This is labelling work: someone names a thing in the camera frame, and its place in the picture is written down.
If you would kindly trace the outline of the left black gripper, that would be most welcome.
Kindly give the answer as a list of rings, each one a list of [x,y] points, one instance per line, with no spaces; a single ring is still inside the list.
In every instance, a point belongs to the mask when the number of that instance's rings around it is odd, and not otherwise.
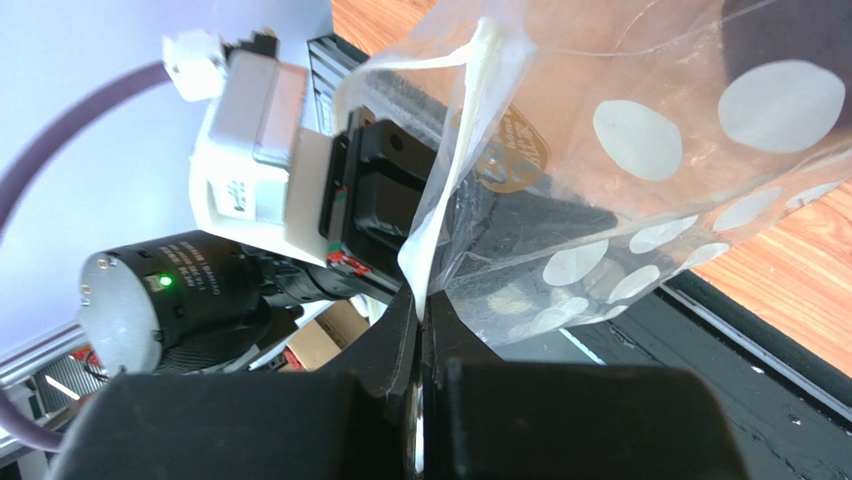
[[[319,232],[329,242],[318,282],[332,293],[395,293],[404,282],[397,255],[436,162],[435,148],[366,107],[332,143]],[[434,272],[472,274],[489,263],[598,233],[599,211],[556,200],[540,179],[513,193],[488,189],[474,172],[451,195],[439,228]]]

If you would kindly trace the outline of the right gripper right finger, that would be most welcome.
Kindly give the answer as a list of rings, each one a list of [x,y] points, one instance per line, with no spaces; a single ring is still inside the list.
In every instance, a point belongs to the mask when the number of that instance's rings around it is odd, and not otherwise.
[[[744,479],[719,402],[676,368],[505,361],[444,294],[422,319],[428,479]]]

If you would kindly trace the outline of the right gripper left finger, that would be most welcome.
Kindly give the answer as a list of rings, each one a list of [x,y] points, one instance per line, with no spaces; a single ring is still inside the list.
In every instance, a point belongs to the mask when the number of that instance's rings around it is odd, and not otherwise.
[[[121,375],[83,408],[53,479],[411,479],[403,287],[312,372]]]

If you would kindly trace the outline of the clear zip top bag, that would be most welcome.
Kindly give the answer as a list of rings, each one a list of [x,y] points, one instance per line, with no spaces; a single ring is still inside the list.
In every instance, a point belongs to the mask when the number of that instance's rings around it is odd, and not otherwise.
[[[491,345],[610,320],[851,177],[847,1],[442,1],[337,87],[437,153],[391,258]]]

